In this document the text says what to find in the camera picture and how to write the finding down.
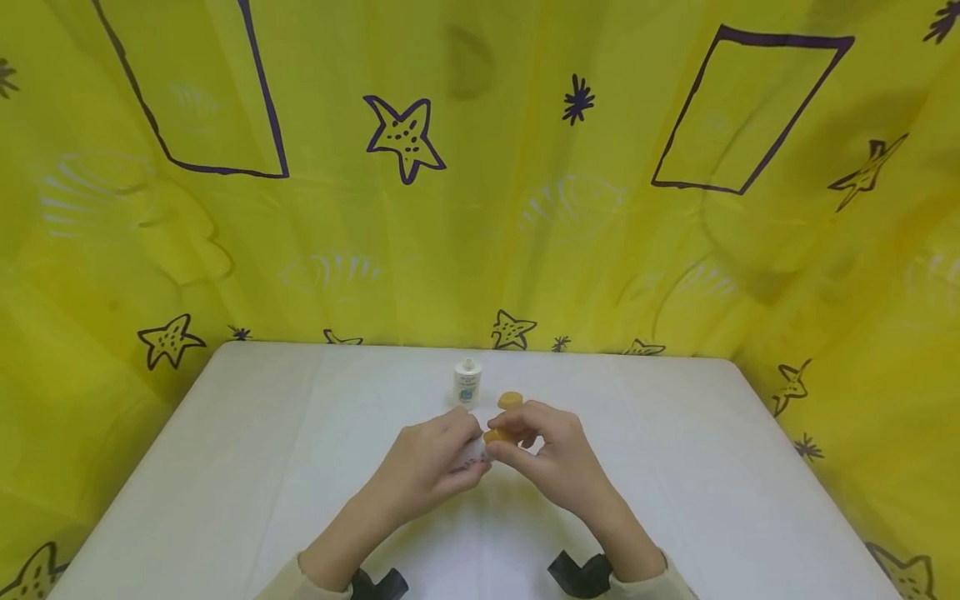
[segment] starfish drawing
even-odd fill
[[[936,37],[937,40],[934,43],[939,44],[947,37],[947,34],[956,25],[957,19],[960,18],[960,0],[947,0],[947,5],[936,13],[940,18],[930,23],[930,33],[924,37],[924,41]]]
[[[811,463],[816,459],[824,458],[824,451],[813,442],[812,437],[805,433],[802,440],[794,441],[793,447],[797,450],[798,454],[808,459]]]
[[[876,186],[876,177],[880,173],[880,167],[897,151],[897,148],[900,147],[900,144],[903,143],[907,135],[909,135],[909,133],[904,133],[897,138],[894,143],[890,144],[890,146],[887,146],[886,142],[879,139],[870,140],[870,158],[867,159],[867,164],[827,186],[827,188],[835,190],[850,189],[850,191],[847,192],[847,196],[843,199],[843,202],[837,206],[836,212],[843,210],[858,193],[869,192],[874,189]]]
[[[245,329],[245,328],[243,328],[243,327],[234,327],[233,325],[227,325],[227,327],[229,327],[229,328],[230,328],[230,331],[233,332],[233,333],[231,333],[230,335],[232,335],[234,338],[236,338],[236,340],[237,340],[238,342],[246,342],[246,341],[249,340],[251,337],[253,337],[253,336],[250,334],[250,330],[249,330],[249,329]]]
[[[46,598],[69,564],[57,564],[57,545],[48,541],[31,555],[9,584],[0,588],[0,598]]]
[[[536,326],[536,321],[514,319],[507,311],[501,308],[496,313],[496,323],[493,324],[493,333],[490,334],[490,337],[496,338],[493,349],[502,350],[510,346],[516,346],[521,350],[526,350],[526,334]]]
[[[160,357],[166,356],[174,369],[180,367],[183,351],[187,348],[206,348],[206,343],[197,336],[187,333],[190,315],[184,313],[163,327],[142,329],[136,332],[140,341],[150,347],[147,351],[147,369],[152,371]]]
[[[341,340],[333,333],[333,329],[324,329],[324,337],[328,344],[336,344],[338,346],[360,346],[363,344],[363,338],[346,338]]]
[[[937,600],[933,595],[933,561],[926,555],[902,562],[879,545],[868,541],[867,550],[903,600]]]
[[[429,100],[421,98],[403,114],[398,114],[378,96],[364,96],[363,99],[380,120],[380,126],[367,145],[367,152],[396,153],[400,164],[400,180],[405,185],[414,182],[421,165],[438,171],[446,168],[427,137],[430,127]]]
[[[561,336],[559,338],[553,339],[553,346],[550,347],[551,352],[566,352],[566,345],[570,343],[570,338],[566,336]]]
[[[584,110],[593,108],[593,99],[595,95],[590,95],[590,88],[587,87],[587,78],[580,79],[577,74],[573,74],[573,93],[564,95],[564,102],[568,104],[564,108],[564,116],[561,121],[570,120],[570,127],[577,122],[577,117],[584,120]]]
[[[634,342],[623,353],[630,356],[656,356],[664,350],[666,350],[666,346],[644,344],[639,339],[634,339]]]
[[[774,401],[777,403],[777,406],[774,408],[774,417],[779,417],[780,413],[786,410],[790,400],[806,397],[806,386],[802,377],[804,376],[804,369],[810,364],[809,358],[807,358],[799,369],[794,369],[789,365],[780,365],[778,369],[780,374],[783,375],[783,378],[786,379],[786,386],[784,386],[779,394],[773,396]]]
[[[7,100],[10,100],[7,89],[20,91],[19,87],[7,81],[7,78],[14,73],[16,73],[16,69],[7,66],[7,59],[0,59],[0,96],[3,96]]]

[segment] yellow backdrop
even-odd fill
[[[731,358],[960,597],[958,16],[0,1],[0,597],[244,339]]]

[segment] tabletop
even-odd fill
[[[899,600],[728,361],[234,342],[221,347],[54,589],[53,600],[253,598],[372,475],[403,425],[517,391],[577,413],[651,537],[710,600]],[[587,529],[497,465],[364,564],[406,598],[563,598],[562,551]]]

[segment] sleeve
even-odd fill
[[[646,581],[625,584],[615,575],[610,576],[610,591],[608,600],[697,600],[697,594],[686,584],[684,577],[673,565],[670,557],[666,558],[666,570],[661,575]]]
[[[298,556],[290,560],[254,600],[349,600],[353,584],[346,591],[318,588],[300,570]]]

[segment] hand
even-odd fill
[[[543,438],[543,447],[536,455],[504,442],[489,444],[487,453],[515,468],[548,500],[584,522],[608,509],[619,497],[573,413],[529,400],[501,413],[488,426],[521,440],[524,448]]]
[[[464,445],[482,434],[480,423],[461,406],[425,423],[404,427],[380,468],[358,493],[379,504],[395,527],[423,516],[450,497],[475,488],[490,464],[450,472]]]
[[[666,570],[663,553],[607,478],[576,415],[530,400],[488,425],[521,440],[524,448],[543,438],[536,455],[506,442],[491,442],[487,454],[515,468],[548,500],[578,516],[600,542],[617,579],[646,581]]]
[[[300,570],[319,588],[344,591],[371,552],[398,527],[476,487],[489,463],[450,472],[480,423],[463,407],[404,427],[371,480],[300,553]]]

